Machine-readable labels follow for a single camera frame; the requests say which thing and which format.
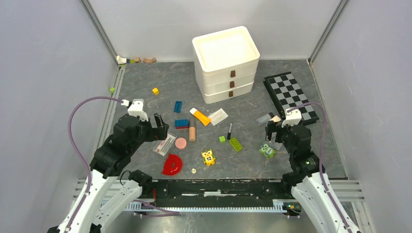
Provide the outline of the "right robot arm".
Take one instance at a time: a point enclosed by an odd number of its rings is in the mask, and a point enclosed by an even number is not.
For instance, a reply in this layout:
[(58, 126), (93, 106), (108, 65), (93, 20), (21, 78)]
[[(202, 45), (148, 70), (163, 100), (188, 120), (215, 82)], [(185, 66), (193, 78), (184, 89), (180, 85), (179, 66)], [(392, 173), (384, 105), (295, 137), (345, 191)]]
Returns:
[(282, 125), (269, 121), (268, 139), (281, 143), (288, 155), (292, 172), (281, 179), (281, 193), (295, 198), (319, 233), (359, 233), (332, 189), (320, 158), (311, 148), (311, 131), (303, 125)]

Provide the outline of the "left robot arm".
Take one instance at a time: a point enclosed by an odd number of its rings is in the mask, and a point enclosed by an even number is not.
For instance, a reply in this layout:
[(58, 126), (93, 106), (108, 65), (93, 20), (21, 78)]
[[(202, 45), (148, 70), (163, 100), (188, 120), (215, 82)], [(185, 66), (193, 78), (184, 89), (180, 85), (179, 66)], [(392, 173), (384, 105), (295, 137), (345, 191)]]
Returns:
[(48, 229), (50, 233), (102, 233), (124, 208), (137, 197), (151, 195), (151, 177), (139, 170), (105, 205), (102, 201), (121, 174), (131, 162), (131, 157), (145, 142), (163, 141), (167, 138), (169, 125), (162, 116), (154, 114), (156, 127), (149, 120), (125, 114), (113, 127), (113, 133), (98, 148), (90, 164), (91, 178), (86, 180), (75, 205), (65, 220)]

